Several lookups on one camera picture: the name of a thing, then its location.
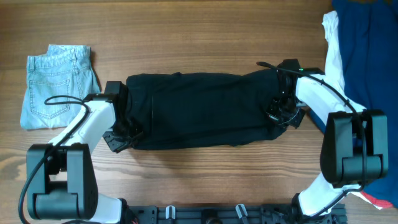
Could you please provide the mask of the dark green shorts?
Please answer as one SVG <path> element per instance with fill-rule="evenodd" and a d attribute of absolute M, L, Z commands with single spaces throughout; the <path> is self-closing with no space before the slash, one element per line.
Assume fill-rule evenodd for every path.
<path fill-rule="evenodd" d="M 239 146 L 274 140 L 286 130 L 266 114 L 279 95 L 273 70 L 140 74 L 128 77 L 126 84 L 126 115 L 140 133 L 134 149 Z"/>

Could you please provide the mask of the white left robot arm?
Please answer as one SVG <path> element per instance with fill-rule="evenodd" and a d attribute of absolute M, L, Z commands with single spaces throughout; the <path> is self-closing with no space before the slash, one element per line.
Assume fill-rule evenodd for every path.
<path fill-rule="evenodd" d="M 47 144 L 27 151 L 27 180 L 18 215 L 27 223 L 23 205 L 35 220 L 64 223 L 139 223 L 122 198 L 100 194 L 91 154 L 103 134 L 121 121 L 121 96 L 89 94 L 81 100 L 62 96 L 62 104 L 81 106 L 78 116 Z"/>

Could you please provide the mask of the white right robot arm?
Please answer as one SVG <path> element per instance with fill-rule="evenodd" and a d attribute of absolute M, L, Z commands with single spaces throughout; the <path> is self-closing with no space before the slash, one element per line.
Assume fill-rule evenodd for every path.
<path fill-rule="evenodd" d="M 290 72 L 293 95 L 311 107 L 325 125 L 321 172 L 292 201 L 290 217 L 315 222 L 331 213 L 348 194 L 366 202 L 364 187 L 388 170 L 387 117 L 352 103 L 341 82 L 328 75 Z"/>

